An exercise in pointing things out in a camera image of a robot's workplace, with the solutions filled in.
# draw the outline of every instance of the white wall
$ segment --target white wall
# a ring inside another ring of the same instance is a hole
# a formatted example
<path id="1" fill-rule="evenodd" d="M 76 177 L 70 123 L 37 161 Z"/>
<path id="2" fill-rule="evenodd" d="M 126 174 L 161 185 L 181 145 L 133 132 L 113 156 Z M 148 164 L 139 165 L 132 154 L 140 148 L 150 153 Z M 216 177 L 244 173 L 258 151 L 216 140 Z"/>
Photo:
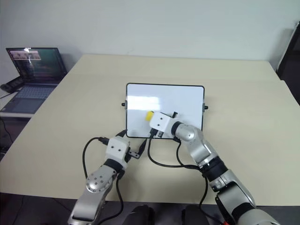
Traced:
<path id="1" fill-rule="evenodd" d="M 0 0 L 0 83 L 18 76 L 6 47 L 83 53 L 269 60 L 300 20 L 300 0 Z"/>

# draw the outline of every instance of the dark floor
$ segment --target dark floor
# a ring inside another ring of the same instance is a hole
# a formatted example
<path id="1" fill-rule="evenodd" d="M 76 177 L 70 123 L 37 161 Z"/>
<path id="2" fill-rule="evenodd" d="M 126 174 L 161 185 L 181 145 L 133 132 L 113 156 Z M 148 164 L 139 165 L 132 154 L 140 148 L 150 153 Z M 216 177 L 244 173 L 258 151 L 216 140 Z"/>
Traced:
<path id="1" fill-rule="evenodd" d="M 0 224 L 12 225 L 20 209 L 23 195 L 1 194 Z M 25 196 L 23 205 L 14 225 L 65 225 L 72 210 L 75 200 L 52 199 L 35 196 Z M 125 217 L 141 202 L 125 202 L 123 213 L 115 219 L 109 220 L 104 225 L 122 224 Z M 155 211 L 156 225 L 180 225 L 181 211 L 187 204 L 173 203 L 147 203 Z M 102 218 L 110 216 L 119 210 L 119 202 L 108 202 L 102 213 Z M 273 216 L 282 225 L 298 225 L 300 221 L 300 206 L 263 206 L 259 207 Z M 216 205 L 204 205 L 203 209 L 221 219 Z"/>

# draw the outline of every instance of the beige table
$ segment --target beige table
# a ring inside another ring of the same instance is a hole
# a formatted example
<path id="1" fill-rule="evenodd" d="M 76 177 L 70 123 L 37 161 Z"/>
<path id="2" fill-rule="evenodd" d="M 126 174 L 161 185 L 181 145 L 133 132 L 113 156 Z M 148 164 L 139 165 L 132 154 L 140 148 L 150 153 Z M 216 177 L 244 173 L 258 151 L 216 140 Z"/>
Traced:
<path id="1" fill-rule="evenodd" d="M 1 161 L 0 191 L 78 198 L 84 189 L 83 147 L 91 137 L 111 137 L 124 129 L 120 104 L 128 82 L 203 85 L 210 107 L 204 115 L 204 135 L 256 203 L 300 204 L 300 107 L 262 61 L 85 55 Z M 131 139 L 133 148 L 141 141 Z M 175 149 L 172 141 L 155 140 L 151 151 L 156 160 L 174 164 Z M 104 153 L 101 143 L 90 145 L 88 172 L 103 163 Z M 191 163 L 185 148 L 180 157 Z M 156 166 L 144 154 L 129 162 L 120 188 L 125 201 L 196 203 L 204 181 L 194 171 Z M 108 200 L 117 199 L 113 189 Z M 214 203 L 211 191 L 205 203 Z"/>

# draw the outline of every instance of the whiteboard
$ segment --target whiteboard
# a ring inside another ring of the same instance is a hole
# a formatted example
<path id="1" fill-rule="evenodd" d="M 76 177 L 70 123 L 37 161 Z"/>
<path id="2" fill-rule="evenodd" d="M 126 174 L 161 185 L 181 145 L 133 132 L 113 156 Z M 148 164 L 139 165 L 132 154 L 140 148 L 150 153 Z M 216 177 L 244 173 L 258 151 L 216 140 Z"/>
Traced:
<path id="1" fill-rule="evenodd" d="M 149 137 L 148 111 L 162 112 L 202 129 L 204 87 L 128 83 L 126 85 L 126 129 L 128 137 Z M 164 134 L 162 138 L 172 138 Z"/>

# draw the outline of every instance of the yellow sponge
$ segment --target yellow sponge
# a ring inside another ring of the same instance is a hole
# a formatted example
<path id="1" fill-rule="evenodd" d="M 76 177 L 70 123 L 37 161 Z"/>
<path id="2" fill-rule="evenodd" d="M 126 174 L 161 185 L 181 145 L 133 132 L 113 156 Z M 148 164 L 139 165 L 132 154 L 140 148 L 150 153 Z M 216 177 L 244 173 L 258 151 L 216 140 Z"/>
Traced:
<path id="1" fill-rule="evenodd" d="M 146 115 L 146 120 L 147 121 L 150 121 L 152 119 L 152 116 L 154 115 L 154 112 L 153 111 L 149 111 L 147 112 L 147 115 Z"/>

